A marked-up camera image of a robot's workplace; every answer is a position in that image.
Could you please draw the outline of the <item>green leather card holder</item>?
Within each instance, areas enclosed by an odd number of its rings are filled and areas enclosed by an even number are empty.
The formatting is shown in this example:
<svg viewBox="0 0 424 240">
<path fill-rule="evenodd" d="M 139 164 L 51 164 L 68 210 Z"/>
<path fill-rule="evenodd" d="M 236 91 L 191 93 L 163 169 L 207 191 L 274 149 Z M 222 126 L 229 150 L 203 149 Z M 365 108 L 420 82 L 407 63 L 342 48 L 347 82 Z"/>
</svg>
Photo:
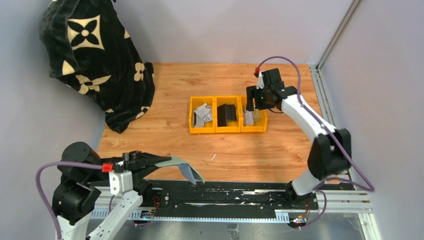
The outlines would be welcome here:
<svg viewBox="0 0 424 240">
<path fill-rule="evenodd" d="M 197 183 L 205 183 L 204 178 L 201 174 L 194 169 L 187 161 L 177 157 L 170 156 L 170 159 L 156 163 L 155 166 L 158 168 L 177 166 L 182 176 L 188 180 L 193 185 L 197 185 Z"/>
</svg>

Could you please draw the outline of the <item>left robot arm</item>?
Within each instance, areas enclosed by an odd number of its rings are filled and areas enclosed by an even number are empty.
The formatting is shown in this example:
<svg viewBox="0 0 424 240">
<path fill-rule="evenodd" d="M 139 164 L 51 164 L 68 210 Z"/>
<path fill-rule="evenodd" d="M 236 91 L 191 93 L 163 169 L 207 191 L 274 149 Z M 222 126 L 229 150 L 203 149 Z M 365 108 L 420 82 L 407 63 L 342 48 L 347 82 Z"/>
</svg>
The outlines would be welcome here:
<svg viewBox="0 0 424 240">
<path fill-rule="evenodd" d="M 131 213 L 145 200 L 153 199 L 153 186 L 145 177 L 160 168 L 180 164 L 171 156 L 141 151 L 101 158 L 85 142 L 70 144 L 57 164 L 62 176 L 49 205 L 57 239 L 112 240 Z M 92 185 L 97 181 L 107 181 L 112 196 L 121 199 L 105 220 L 87 233 L 90 216 L 101 195 L 101 191 Z"/>
</svg>

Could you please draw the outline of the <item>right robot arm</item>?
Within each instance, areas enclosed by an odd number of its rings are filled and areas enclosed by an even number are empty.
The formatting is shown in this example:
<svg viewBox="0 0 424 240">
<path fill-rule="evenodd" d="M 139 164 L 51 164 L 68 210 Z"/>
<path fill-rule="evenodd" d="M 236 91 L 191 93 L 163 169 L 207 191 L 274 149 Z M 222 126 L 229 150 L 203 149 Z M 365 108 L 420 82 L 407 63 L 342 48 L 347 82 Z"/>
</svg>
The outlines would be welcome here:
<svg viewBox="0 0 424 240">
<path fill-rule="evenodd" d="M 325 121 L 305 102 L 293 86 L 279 90 L 246 88 L 248 111 L 277 108 L 289 116 L 306 134 L 312 146 L 307 169 L 290 182 L 289 196 L 300 198 L 312 193 L 327 177 L 348 170 L 352 164 L 351 134 Z"/>
</svg>

